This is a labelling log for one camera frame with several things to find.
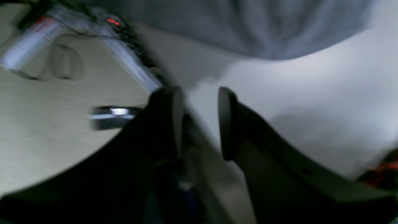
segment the cable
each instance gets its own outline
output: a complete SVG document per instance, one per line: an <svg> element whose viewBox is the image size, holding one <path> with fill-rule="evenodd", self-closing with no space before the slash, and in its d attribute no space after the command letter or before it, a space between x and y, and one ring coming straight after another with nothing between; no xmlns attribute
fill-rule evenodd
<svg viewBox="0 0 398 224"><path fill-rule="evenodd" d="M84 11L85 14L92 20L92 22L97 23L97 19L95 16L90 15L88 10ZM48 60L46 64L43 66L41 72L38 77L33 77L23 71L13 70L15 74L18 76L29 79L29 80L43 80L43 75L49 70L50 75L59 78L59 79L68 79L75 80L79 77L83 76L84 73L84 63L79 53L68 46L71 41L74 40L87 40L87 39L113 39L122 41L127 44L131 50L136 53L136 55L140 58L141 63L148 68L157 67L153 59L150 57L148 52L144 49L143 44L138 40L137 35L130 31L127 26L123 26L119 28L118 35L119 37L114 36L105 36L105 35L93 35L82 33L74 28L70 27L67 23L62 20L54 18L57 22L63 24L68 30L72 31L75 34L65 34L57 37L50 46L50 53L48 56ZM64 70L65 61L68 59L69 61L69 72L68 74Z"/></svg>

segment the red light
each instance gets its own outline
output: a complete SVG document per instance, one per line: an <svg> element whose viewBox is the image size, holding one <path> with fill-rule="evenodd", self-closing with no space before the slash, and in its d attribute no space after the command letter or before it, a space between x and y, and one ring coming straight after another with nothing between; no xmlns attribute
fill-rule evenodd
<svg viewBox="0 0 398 224"><path fill-rule="evenodd" d="M120 26L120 23L118 21L113 20L113 19L107 19L107 21L110 22L110 23L113 23L113 24L115 24L117 26Z"/></svg>

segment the black cable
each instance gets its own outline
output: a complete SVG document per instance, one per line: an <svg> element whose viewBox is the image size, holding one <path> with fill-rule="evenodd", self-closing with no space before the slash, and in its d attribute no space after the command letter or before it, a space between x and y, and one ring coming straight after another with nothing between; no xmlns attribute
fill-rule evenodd
<svg viewBox="0 0 398 224"><path fill-rule="evenodd" d="M88 15L93 22L96 22L96 19L92 15ZM73 40L78 39L113 39L118 40L126 43L141 59L143 65L147 66L148 68L154 67L154 62L147 54L147 52L143 49L142 44L137 39L136 34L131 32L127 29L127 27L121 28L119 31L120 37L114 36L106 36L106 35L93 35L93 34L86 34L80 31L75 30L74 28L70 27L67 23L63 22L62 20L54 18L59 23L63 24L66 28L74 32L75 34L65 34L57 37L50 47L50 54L47 60L47 64L44 65L43 69L39 73L38 77L33 77L23 71L13 70L15 74L18 76L29 79L29 80L43 80L43 74L49 69L49 72L52 76L59 78L59 79L69 79L75 80L78 77L83 76L84 73L84 63L82 58L80 57L79 53L74 50L73 48L69 47L68 44ZM63 38L68 37L69 40L66 43L58 43L58 41L62 40ZM69 59L70 62L70 72L66 74L65 72L61 71L61 68L64 67L65 57Z"/></svg>

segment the gray fabric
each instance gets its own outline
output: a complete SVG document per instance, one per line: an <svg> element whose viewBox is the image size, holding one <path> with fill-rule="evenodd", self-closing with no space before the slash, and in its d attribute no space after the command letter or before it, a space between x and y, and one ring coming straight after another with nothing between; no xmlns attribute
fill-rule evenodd
<svg viewBox="0 0 398 224"><path fill-rule="evenodd" d="M293 59L366 28L375 0L96 0L131 20L263 59Z"/></svg>

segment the white floor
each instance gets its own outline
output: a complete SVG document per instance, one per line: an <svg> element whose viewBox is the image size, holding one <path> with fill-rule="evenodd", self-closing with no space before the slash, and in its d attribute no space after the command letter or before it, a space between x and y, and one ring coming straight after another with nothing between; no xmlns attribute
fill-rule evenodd
<svg viewBox="0 0 398 224"><path fill-rule="evenodd" d="M21 5L0 7L0 43L11 33L11 21L20 10ZM133 106L148 100L148 93L98 40L70 46L84 61L79 80L29 81L0 70L0 196L57 174L108 142L118 130L91 130L92 107ZM25 71L38 74L47 53Z"/></svg>
<svg viewBox="0 0 398 224"><path fill-rule="evenodd" d="M227 86L304 154L353 178L398 138L397 11L398 1L378 1L367 30L287 61L235 55L144 25L140 30L216 148L217 91Z"/></svg>

